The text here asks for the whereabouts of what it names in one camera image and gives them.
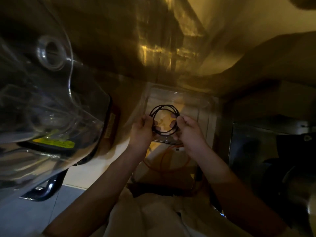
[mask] hand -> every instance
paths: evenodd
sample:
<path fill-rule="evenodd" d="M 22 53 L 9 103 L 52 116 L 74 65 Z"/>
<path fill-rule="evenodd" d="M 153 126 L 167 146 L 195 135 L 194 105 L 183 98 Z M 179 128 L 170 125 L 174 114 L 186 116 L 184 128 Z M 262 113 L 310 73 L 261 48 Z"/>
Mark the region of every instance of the hand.
<path fill-rule="evenodd" d="M 153 119 L 148 114 L 138 118 L 132 126 L 128 148 L 132 151 L 135 151 L 138 155 L 144 154 L 143 158 L 145 158 L 147 149 L 149 148 L 149 145 L 153 139 L 152 126 Z"/>
<path fill-rule="evenodd" d="M 170 124 L 170 127 L 172 128 L 174 124 L 175 121 Z M 180 131 L 177 131 L 173 138 L 182 141 L 185 151 L 191 158 L 196 160 L 199 155 L 210 149 L 198 123 L 191 117 L 187 115 L 178 116 L 177 125 Z"/>

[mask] person's left arm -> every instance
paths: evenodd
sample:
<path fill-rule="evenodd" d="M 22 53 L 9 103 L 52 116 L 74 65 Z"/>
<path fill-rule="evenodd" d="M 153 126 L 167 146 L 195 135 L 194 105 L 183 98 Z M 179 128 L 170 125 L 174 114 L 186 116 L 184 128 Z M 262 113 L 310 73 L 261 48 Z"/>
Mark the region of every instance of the person's left arm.
<path fill-rule="evenodd" d="M 89 236 L 103 225 L 132 172 L 152 141 L 153 120 L 144 115 L 133 124 L 127 149 L 44 230 L 47 237 Z"/>

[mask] person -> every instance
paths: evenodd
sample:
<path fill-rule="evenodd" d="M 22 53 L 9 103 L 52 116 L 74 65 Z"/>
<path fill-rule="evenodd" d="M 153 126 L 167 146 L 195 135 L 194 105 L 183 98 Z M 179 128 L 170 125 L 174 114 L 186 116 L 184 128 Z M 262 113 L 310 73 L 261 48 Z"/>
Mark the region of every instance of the person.
<path fill-rule="evenodd" d="M 297 236 L 255 197 L 207 145 L 196 121 L 176 119 L 186 153 L 201 167 L 226 216 L 193 197 L 145 193 L 136 198 L 124 188 L 145 158 L 152 141 L 153 119 L 132 126 L 126 150 L 44 230 L 46 237 L 83 236 Z"/>

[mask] coiled black cable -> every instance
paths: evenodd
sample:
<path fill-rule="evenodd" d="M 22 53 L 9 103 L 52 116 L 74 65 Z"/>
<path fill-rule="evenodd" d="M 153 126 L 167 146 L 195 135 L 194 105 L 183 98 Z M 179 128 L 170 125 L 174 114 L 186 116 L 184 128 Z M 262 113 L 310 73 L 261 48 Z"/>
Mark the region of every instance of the coiled black cable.
<path fill-rule="evenodd" d="M 169 111 L 172 114 L 174 114 L 176 117 L 178 117 L 180 115 L 179 111 L 177 110 L 177 108 L 175 108 L 173 105 L 159 105 L 156 106 L 154 109 L 152 109 L 152 111 L 150 112 L 150 116 L 153 118 L 153 120 L 155 120 L 156 114 L 158 111 Z M 168 130 L 168 131 L 158 131 L 156 130 L 156 128 L 153 126 L 153 131 L 155 133 L 157 133 L 158 135 L 162 135 L 162 136 L 169 136 L 169 135 L 173 135 L 174 133 L 176 133 L 179 130 L 179 127 L 177 125 L 177 122 L 174 124 L 174 126 Z"/>

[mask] yellow object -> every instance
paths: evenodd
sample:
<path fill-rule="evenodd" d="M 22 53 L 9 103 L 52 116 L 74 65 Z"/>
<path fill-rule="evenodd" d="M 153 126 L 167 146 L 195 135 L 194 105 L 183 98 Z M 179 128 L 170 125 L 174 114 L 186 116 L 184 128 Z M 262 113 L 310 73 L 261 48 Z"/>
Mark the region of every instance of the yellow object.
<path fill-rule="evenodd" d="M 62 148 L 67 148 L 67 149 L 72 149 L 73 147 L 75 147 L 75 143 L 72 141 L 61 141 L 61 140 L 46 139 L 46 138 L 34 139 L 33 141 L 38 142 L 38 143 L 43 143 L 46 145 L 53 145 L 53 146 L 58 146 Z"/>

